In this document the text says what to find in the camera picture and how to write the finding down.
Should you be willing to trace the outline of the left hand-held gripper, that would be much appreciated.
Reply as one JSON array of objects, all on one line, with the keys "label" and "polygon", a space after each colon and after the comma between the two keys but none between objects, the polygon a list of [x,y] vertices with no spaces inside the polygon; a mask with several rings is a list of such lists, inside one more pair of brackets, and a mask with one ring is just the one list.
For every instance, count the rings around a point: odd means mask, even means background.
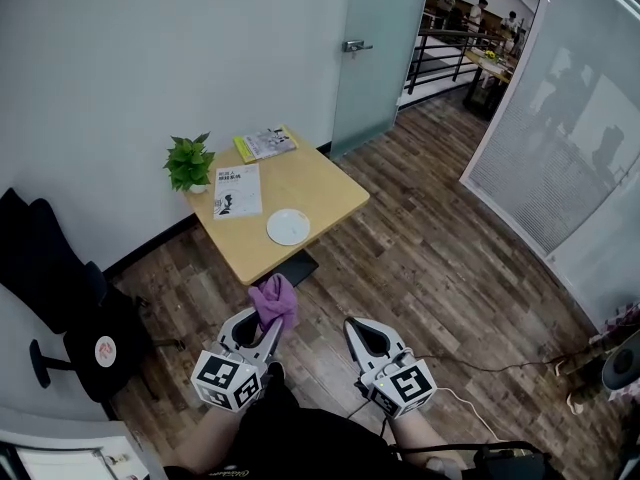
[{"label": "left hand-held gripper", "polygon": [[214,351],[203,351],[191,375],[198,397],[227,411],[241,411],[260,393],[284,328],[274,319],[255,340],[257,311],[246,308],[222,325]]}]

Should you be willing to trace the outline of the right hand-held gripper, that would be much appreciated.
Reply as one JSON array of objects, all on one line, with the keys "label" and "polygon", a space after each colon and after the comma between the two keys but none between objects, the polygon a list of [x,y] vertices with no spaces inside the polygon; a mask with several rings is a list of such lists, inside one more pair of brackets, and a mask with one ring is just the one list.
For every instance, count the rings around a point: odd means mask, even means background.
[{"label": "right hand-held gripper", "polygon": [[[435,394],[437,385],[425,361],[416,359],[390,326],[371,319],[348,317],[343,333],[352,360],[362,373],[355,386],[389,419],[418,409]],[[394,358],[373,368],[371,358],[383,357]]]}]

